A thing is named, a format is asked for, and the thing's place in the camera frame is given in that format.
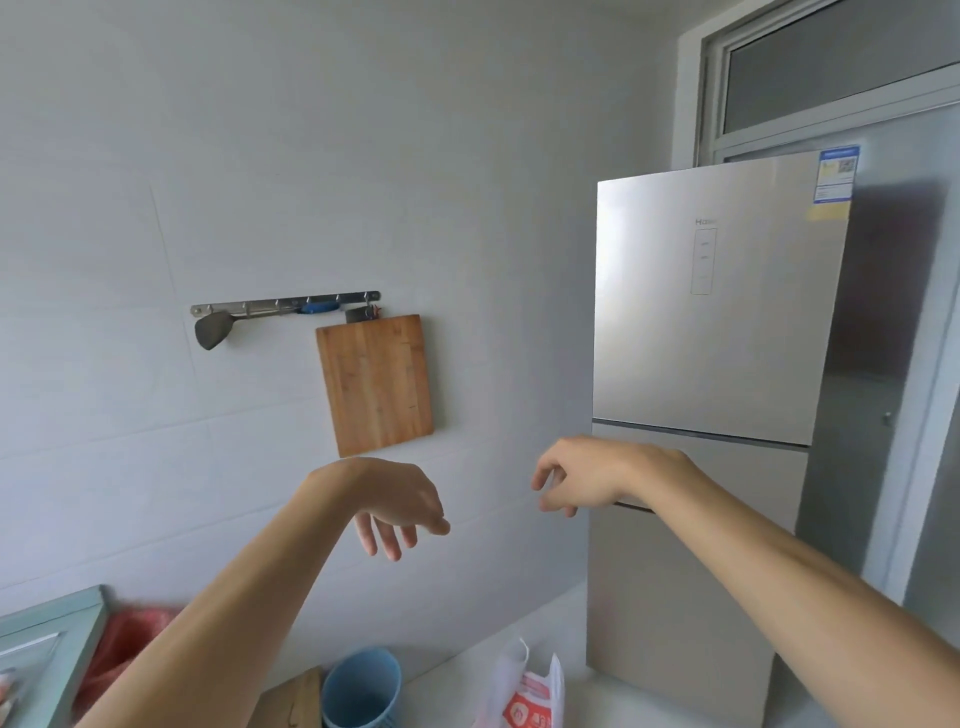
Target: ceiling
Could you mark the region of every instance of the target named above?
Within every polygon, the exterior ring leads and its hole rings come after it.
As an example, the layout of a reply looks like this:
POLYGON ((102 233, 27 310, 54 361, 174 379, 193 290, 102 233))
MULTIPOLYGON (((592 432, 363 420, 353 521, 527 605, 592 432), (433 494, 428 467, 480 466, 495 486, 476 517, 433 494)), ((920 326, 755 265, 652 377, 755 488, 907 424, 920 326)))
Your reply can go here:
POLYGON ((663 20, 688 30, 730 8, 739 0, 590 0, 609 10, 645 20, 663 20))

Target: hand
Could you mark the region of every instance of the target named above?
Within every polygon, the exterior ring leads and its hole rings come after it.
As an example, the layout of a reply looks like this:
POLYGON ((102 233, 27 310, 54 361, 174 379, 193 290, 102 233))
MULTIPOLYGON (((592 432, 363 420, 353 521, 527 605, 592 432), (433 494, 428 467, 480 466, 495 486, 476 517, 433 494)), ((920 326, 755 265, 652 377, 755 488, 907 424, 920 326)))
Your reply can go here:
POLYGON ((360 543, 370 556, 377 552, 374 525, 391 561, 399 561, 402 555, 396 538, 397 527, 407 548, 417 545, 417 526, 426 528, 435 536, 450 532, 437 488, 416 465, 372 457, 344 462, 357 471, 355 483, 359 512, 354 523, 360 543))
POLYGON ((611 505, 627 496, 642 497, 645 481, 676 482, 701 474, 678 450, 595 437, 559 440, 537 462, 533 489, 539 491, 553 474, 553 488, 540 499, 540 510, 559 511, 568 518, 578 508, 611 505))

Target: blue plastic bin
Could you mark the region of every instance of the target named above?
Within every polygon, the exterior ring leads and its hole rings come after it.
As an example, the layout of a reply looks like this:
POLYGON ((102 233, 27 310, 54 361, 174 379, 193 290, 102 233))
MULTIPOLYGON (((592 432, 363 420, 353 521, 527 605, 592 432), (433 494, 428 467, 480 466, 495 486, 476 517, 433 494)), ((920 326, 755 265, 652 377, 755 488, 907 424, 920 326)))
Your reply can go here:
POLYGON ((365 649, 347 657, 324 681, 327 728, 396 728, 394 708, 403 678, 389 651, 365 649))

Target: window frame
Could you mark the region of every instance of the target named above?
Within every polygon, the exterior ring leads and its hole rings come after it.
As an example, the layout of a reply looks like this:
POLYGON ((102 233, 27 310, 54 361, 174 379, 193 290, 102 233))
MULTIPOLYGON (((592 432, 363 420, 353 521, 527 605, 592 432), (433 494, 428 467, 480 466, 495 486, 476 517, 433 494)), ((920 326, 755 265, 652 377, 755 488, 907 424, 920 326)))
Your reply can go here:
POLYGON ((960 103, 960 63, 956 63, 724 133, 731 53, 837 2, 841 0, 786 2, 705 40, 696 166, 717 164, 736 155, 960 103))

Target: white plastic bag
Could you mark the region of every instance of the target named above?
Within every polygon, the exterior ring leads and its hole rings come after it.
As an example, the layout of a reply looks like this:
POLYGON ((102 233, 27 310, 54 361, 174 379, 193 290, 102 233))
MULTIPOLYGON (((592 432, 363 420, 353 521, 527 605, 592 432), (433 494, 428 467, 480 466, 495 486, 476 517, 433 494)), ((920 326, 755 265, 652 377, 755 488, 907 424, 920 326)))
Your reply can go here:
POLYGON ((523 640, 506 646, 473 728, 564 728, 564 671, 553 656, 550 674, 527 672, 530 648, 523 640))

